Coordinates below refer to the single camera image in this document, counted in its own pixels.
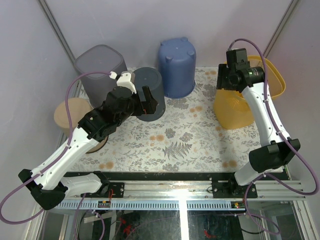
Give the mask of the beige bin with black rim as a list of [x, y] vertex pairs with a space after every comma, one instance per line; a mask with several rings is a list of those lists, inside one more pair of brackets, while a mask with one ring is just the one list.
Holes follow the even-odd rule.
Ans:
[[62, 102], [54, 112], [54, 121], [61, 128], [63, 133], [68, 137], [66, 142], [60, 147], [62, 150], [67, 149], [66, 154], [79, 149], [85, 145], [84, 149], [88, 154], [99, 151], [108, 141], [106, 137], [101, 142], [88, 139], [88, 133], [79, 127], [80, 120], [92, 111], [94, 108], [83, 98], [69, 98], [68, 101]]

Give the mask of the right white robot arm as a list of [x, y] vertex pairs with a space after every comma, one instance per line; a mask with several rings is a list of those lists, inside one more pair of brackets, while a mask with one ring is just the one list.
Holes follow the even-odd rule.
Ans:
[[260, 138], [261, 147], [250, 151], [249, 162], [228, 180], [228, 192], [237, 198], [258, 176], [288, 164], [294, 156], [293, 151], [298, 151], [301, 144], [298, 139], [292, 139], [282, 125], [265, 82], [265, 71], [260, 66], [250, 65], [245, 48], [226, 52], [226, 63], [218, 66], [216, 87], [242, 94]]

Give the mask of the grey mesh waste basket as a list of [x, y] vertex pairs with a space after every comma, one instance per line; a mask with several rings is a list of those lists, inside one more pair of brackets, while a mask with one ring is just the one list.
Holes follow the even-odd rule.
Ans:
[[121, 74], [127, 71], [123, 56], [108, 45], [100, 44], [80, 55], [74, 62], [78, 74], [92, 72], [81, 78], [90, 104], [96, 108], [106, 100], [107, 94], [117, 86], [116, 80], [102, 72]]

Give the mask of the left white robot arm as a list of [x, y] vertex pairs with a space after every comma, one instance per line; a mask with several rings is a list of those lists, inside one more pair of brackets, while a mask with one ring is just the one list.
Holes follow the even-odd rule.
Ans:
[[38, 167], [23, 169], [18, 174], [44, 210], [51, 210], [72, 196], [108, 196], [110, 181], [101, 171], [72, 177], [66, 177], [65, 174], [85, 153], [115, 133], [117, 127], [129, 117], [156, 112], [158, 102], [149, 87], [143, 86], [142, 90], [144, 101], [127, 87], [115, 87], [99, 107], [88, 112], [78, 122], [63, 146]]

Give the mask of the blue plastic bucket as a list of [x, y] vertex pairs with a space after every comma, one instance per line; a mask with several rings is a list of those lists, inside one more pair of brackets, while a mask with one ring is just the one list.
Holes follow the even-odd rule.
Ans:
[[158, 71], [167, 98], [184, 98], [194, 90], [196, 59], [196, 49], [185, 36], [160, 43], [157, 54]]

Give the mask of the yellow mesh waste basket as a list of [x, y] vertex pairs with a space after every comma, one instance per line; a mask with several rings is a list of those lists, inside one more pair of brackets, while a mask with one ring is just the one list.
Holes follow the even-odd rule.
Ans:
[[[286, 90], [286, 83], [276, 67], [266, 59], [268, 85], [271, 98], [275, 100]], [[227, 130], [244, 128], [255, 119], [242, 94], [237, 91], [218, 89], [213, 110], [220, 125]]]

